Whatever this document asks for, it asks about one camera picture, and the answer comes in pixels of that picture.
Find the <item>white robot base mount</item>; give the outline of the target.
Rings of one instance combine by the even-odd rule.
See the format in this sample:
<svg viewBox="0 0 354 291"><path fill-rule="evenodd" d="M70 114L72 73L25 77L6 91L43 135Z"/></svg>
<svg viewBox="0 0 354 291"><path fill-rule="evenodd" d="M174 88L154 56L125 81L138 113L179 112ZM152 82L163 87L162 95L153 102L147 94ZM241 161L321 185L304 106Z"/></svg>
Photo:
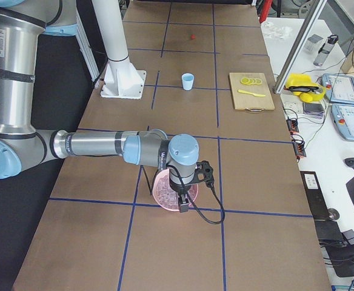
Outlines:
<svg viewBox="0 0 354 291"><path fill-rule="evenodd" d="M92 5L107 55L101 96L141 99L147 72L130 61L119 2L93 0Z"/></svg>

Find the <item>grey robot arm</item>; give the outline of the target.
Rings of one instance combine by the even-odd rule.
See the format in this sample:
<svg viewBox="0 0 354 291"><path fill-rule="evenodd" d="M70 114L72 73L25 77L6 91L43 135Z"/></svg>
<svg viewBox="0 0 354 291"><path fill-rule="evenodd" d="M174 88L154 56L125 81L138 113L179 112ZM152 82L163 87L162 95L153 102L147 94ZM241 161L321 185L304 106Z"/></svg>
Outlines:
<svg viewBox="0 0 354 291"><path fill-rule="evenodd" d="M53 159L121 156L127 163L169 171L180 212L193 205L189 188L212 188L213 169L199 161L197 140L162 130L66 132L31 124L36 52L41 34L73 36L75 1L0 1L0 179Z"/></svg>

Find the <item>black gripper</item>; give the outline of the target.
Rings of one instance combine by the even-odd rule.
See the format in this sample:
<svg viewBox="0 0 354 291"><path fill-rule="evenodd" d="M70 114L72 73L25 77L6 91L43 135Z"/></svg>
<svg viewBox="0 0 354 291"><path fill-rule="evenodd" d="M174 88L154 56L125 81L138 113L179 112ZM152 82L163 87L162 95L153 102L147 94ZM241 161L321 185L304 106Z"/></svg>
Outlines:
<svg viewBox="0 0 354 291"><path fill-rule="evenodd" d="M178 195L179 212L189 211L189 199L184 193L192 185L204 182L207 187L213 186L213 167L208 161L196 162L190 166L170 163L170 187Z"/></svg>

